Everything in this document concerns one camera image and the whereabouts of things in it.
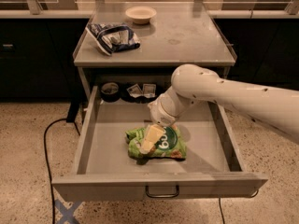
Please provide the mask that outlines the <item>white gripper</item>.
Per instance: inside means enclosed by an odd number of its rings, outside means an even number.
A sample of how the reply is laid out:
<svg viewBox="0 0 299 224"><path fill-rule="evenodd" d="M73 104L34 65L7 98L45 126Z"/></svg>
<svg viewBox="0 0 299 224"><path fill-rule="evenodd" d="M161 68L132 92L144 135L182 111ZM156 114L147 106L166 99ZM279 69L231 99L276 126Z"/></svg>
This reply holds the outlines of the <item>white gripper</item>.
<svg viewBox="0 0 299 224"><path fill-rule="evenodd" d="M161 94L157 99L148 104L150 118L155 124L149 125L146 128L139 149L142 154L148 154L154 145L161 139L164 135L163 127L171 126L176 121L176 118L169 115L163 108L163 101L166 101L167 99L168 96Z"/></svg>

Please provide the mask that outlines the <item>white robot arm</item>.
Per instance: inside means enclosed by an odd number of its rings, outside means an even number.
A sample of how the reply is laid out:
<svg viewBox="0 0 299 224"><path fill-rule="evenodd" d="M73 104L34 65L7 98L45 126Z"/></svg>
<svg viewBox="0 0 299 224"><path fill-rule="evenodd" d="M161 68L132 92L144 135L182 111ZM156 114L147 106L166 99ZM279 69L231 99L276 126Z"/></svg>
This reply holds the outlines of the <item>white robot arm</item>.
<svg viewBox="0 0 299 224"><path fill-rule="evenodd" d="M175 69L170 88L149 103L150 118L160 126L171 126L199 102L220 105L294 143L299 141L299 91L224 79L195 64Z"/></svg>

